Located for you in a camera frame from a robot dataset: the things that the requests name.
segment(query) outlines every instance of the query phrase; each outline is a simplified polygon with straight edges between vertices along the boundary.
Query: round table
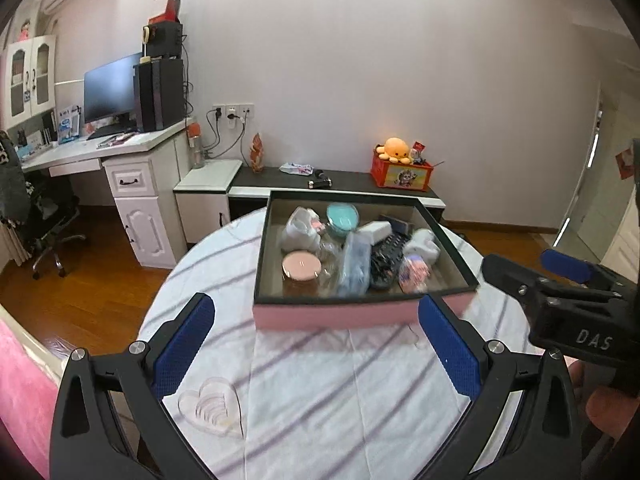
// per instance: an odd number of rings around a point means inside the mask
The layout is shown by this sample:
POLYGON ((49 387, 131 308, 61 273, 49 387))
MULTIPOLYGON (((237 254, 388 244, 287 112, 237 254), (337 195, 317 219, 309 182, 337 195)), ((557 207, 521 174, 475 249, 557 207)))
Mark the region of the round table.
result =
MULTIPOLYGON (((143 340, 196 292, 209 294, 216 308, 177 393, 163 400, 169 414, 220 480, 412 480, 468 398, 455 391, 419 325, 257 331, 252 304, 264 216, 264 209, 255 211, 197 244, 146 314, 143 340), (211 381, 229 384, 227 402, 229 391, 237 394, 241 432, 222 435, 215 420, 193 409, 211 381)), ((463 319, 486 340, 539 353, 527 340, 520 305, 480 276, 482 256, 445 232, 480 282, 463 319)), ((511 394, 476 468, 495 457, 519 395, 511 394)))

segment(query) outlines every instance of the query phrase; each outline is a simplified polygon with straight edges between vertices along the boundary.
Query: human hand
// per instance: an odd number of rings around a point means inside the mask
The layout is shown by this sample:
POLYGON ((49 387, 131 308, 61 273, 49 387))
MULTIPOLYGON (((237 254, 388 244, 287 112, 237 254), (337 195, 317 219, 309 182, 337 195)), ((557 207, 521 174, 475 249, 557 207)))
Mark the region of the human hand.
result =
MULTIPOLYGON (((569 366, 569 376, 574 388, 581 388, 584 379, 584 363, 582 361, 572 363, 569 366)), ((625 433, 638 406, 640 406, 640 399, 635 399, 608 386, 598 386, 587 400, 585 411, 596 428, 617 441, 625 433)))

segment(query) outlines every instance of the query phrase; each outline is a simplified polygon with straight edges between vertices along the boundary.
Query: blue gripper pad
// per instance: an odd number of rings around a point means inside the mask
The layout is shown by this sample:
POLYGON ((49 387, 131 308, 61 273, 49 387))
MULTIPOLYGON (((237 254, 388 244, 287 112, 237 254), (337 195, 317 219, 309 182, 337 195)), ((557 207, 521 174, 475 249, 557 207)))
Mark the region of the blue gripper pad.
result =
POLYGON ((418 321, 456 391, 476 400, 482 387, 478 359, 430 296, 418 304, 418 321))
POLYGON ((553 249, 547 249, 540 254, 540 263, 549 272, 564 276, 575 283, 586 283, 591 279, 590 264, 553 249))
MULTIPOLYGON (((151 390, 157 399, 176 392, 213 326, 216 314, 213 300, 206 294, 196 294, 183 312, 191 306, 192 301, 195 301, 196 305, 175 330, 174 336, 155 360, 151 390)), ((169 323, 179 322, 181 315, 182 312, 169 323)))

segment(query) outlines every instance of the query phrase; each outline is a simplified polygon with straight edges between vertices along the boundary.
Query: pink lid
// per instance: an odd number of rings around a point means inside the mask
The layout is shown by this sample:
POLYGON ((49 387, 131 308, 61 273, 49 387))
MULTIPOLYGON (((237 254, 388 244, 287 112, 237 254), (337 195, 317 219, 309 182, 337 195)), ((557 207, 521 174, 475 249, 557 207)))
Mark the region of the pink lid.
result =
POLYGON ((314 280, 320 274, 322 264, 313 254, 306 251, 294 251, 282 261, 282 272, 296 282, 314 280))

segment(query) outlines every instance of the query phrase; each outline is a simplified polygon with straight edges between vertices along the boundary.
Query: pink bedding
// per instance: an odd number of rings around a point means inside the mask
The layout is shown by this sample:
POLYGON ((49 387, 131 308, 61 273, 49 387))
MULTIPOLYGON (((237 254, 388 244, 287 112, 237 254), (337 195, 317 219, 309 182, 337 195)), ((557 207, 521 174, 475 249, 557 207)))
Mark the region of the pink bedding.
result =
POLYGON ((46 479, 57 396, 57 386, 0 320, 0 418, 26 459, 46 479))

